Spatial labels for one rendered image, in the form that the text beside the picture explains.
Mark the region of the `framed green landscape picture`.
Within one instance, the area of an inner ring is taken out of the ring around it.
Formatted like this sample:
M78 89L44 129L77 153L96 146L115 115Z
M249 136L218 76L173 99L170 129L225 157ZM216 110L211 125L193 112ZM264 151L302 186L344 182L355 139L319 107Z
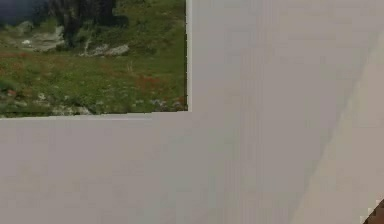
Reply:
M188 108L190 0L0 0L0 119Z

